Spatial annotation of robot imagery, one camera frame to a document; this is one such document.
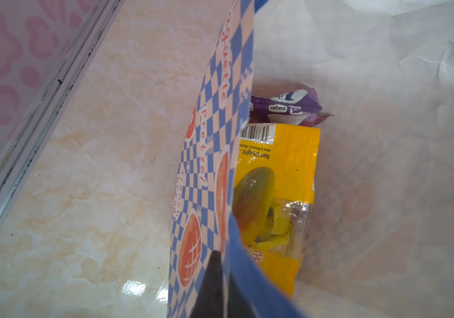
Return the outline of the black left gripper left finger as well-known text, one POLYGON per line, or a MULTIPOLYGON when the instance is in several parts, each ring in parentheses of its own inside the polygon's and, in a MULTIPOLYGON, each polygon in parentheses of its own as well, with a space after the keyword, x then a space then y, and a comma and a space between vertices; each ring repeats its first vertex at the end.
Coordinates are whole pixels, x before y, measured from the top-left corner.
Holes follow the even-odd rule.
POLYGON ((190 317, 222 318, 224 315, 224 295, 220 251, 214 250, 204 274, 203 283, 190 317))

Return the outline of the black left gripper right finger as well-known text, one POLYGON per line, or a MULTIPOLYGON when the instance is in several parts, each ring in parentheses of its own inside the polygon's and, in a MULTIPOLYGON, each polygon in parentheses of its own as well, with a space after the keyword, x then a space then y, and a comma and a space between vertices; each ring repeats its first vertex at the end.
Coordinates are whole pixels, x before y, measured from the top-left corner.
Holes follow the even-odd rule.
POLYGON ((256 318, 252 305, 242 296, 232 275, 229 280, 228 318, 256 318))

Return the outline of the yellow snack bag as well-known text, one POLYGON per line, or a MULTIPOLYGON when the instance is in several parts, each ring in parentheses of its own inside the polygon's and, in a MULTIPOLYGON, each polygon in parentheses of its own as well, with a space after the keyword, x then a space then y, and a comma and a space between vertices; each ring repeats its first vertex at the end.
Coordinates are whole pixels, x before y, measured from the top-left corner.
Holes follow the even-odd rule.
POLYGON ((249 124, 240 133, 232 212, 245 252, 291 297, 315 201, 321 131, 249 124))

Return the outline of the white blue checkered paper bag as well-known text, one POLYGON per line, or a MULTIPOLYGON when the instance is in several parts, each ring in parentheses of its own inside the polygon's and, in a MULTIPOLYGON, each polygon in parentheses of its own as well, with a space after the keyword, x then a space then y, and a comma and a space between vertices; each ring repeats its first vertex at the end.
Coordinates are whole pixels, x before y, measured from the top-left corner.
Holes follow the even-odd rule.
POLYGON ((226 1, 178 165, 169 317, 220 251, 256 317, 454 317, 454 1, 226 1), (232 212, 252 96, 314 88, 315 201, 291 297, 232 212))

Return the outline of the purple Fox's candy bag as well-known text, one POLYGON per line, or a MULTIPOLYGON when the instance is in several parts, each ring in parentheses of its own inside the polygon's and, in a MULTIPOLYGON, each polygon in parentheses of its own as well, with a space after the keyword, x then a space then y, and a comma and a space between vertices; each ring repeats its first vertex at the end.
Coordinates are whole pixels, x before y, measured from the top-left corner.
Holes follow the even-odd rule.
POLYGON ((290 91, 273 98, 252 96, 250 123, 315 127, 332 114, 322 111, 314 88, 290 91))

